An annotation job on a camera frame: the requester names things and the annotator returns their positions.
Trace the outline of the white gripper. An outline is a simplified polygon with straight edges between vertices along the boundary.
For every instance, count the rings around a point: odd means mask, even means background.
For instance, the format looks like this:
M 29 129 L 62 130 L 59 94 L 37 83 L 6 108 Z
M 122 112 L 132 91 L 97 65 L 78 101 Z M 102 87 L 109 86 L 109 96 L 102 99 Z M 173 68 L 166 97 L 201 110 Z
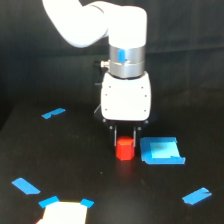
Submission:
M 103 122 L 139 122 L 147 125 L 151 120 L 151 83 L 145 72 L 134 79 L 119 79 L 106 72 L 101 85 L 100 104 L 94 116 Z M 112 128 L 113 145 L 117 144 L 117 126 Z M 134 147 L 137 129 L 133 127 Z

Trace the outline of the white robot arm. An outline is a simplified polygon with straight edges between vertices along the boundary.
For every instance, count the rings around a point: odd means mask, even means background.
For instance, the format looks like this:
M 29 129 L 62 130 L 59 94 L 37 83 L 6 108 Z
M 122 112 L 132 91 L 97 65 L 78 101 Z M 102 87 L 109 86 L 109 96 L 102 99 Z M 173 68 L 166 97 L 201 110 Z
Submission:
M 42 4 L 70 45 L 85 48 L 103 38 L 108 40 L 109 59 L 100 63 L 106 72 L 96 112 L 113 137 L 119 122 L 131 122 L 134 142 L 138 143 L 151 110 L 151 84 L 145 71 L 146 11 L 105 1 L 82 5 L 79 0 L 42 0 Z

